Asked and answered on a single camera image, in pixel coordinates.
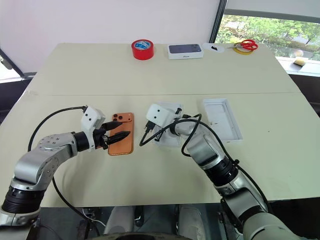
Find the phone case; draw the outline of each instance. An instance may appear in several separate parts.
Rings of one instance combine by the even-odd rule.
[[[113,121],[121,122],[122,125],[110,131],[110,136],[121,131],[130,131],[130,134],[114,144],[111,144],[108,153],[111,156],[130,154],[134,150],[134,114],[132,112],[115,113],[112,115]]]

